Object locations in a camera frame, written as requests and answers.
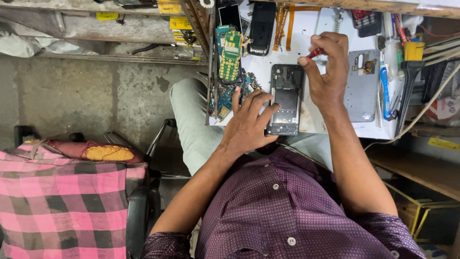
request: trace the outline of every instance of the light gray jeans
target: light gray jeans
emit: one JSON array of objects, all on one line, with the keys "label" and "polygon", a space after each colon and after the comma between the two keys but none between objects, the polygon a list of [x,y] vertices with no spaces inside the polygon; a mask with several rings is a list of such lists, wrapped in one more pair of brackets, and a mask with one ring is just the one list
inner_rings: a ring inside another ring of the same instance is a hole
[{"label": "light gray jeans", "polygon": [[[208,105],[206,94],[207,87],[194,78],[186,78],[174,84],[170,92],[172,110],[184,150],[184,163],[192,176],[211,157],[224,135],[224,126],[205,126]],[[299,133],[287,138],[285,144],[332,171],[329,135]]]}]

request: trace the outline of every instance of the pink checkered cloth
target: pink checkered cloth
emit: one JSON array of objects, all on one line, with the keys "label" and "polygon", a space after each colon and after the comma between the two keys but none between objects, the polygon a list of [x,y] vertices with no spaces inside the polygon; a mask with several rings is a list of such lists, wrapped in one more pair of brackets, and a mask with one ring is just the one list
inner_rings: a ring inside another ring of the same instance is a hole
[{"label": "pink checkered cloth", "polygon": [[42,143],[0,152],[5,255],[126,258],[127,197],[146,167],[69,159]]}]

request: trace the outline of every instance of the red screwdriver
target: red screwdriver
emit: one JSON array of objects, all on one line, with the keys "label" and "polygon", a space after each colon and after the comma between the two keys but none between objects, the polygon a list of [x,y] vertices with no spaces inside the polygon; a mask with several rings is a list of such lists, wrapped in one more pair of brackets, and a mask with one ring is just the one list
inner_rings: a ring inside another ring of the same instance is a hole
[{"label": "red screwdriver", "polygon": [[320,48],[320,47],[317,47],[315,48],[315,50],[313,50],[308,56],[307,58],[314,58],[316,57],[317,55],[321,55],[321,54],[325,54],[326,52],[324,52],[324,49]]}]

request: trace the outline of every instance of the purple shirt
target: purple shirt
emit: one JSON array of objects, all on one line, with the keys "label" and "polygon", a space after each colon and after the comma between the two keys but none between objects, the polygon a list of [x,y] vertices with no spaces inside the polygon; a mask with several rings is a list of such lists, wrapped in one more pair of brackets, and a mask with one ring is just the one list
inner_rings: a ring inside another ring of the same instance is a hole
[{"label": "purple shirt", "polygon": [[[143,258],[189,258],[179,233],[155,233]],[[334,176],[284,148],[237,161],[202,219],[196,258],[424,258],[400,218],[348,218]]]}]

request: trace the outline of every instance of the orange flex cable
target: orange flex cable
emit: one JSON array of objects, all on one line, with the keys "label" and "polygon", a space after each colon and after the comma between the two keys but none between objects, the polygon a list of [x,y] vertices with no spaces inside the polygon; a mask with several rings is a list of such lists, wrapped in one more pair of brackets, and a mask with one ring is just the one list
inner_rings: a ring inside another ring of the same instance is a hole
[{"label": "orange flex cable", "polygon": [[280,23],[279,23],[279,26],[277,26],[278,32],[275,36],[275,44],[273,46],[273,51],[278,51],[278,48],[281,44],[282,31],[284,29],[284,25],[286,24],[286,17],[288,16],[287,11],[288,11],[288,6],[285,6],[285,8],[283,8],[283,12],[281,13],[281,16],[279,17]]},{"label": "orange flex cable", "polygon": [[275,36],[278,35],[278,31],[280,29],[280,17],[281,17],[281,12],[283,10],[284,3],[278,3],[278,7],[276,10],[276,30],[275,30]]},{"label": "orange flex cable", "polygon": [[291,51],[291,38],[292,38],[292,28],[294,27],[294,12],[291,11],[291,8],[295,6],[295,4],[291,4],[289,7],[289,25],[287,27],[287,39],[286,39],[286,51]]},{"label": "orange flex cable", "polygon": [[321,10],[321,6],[293,6],[289,7],[290,12],[297,12],[297,11],[317,11]]}]

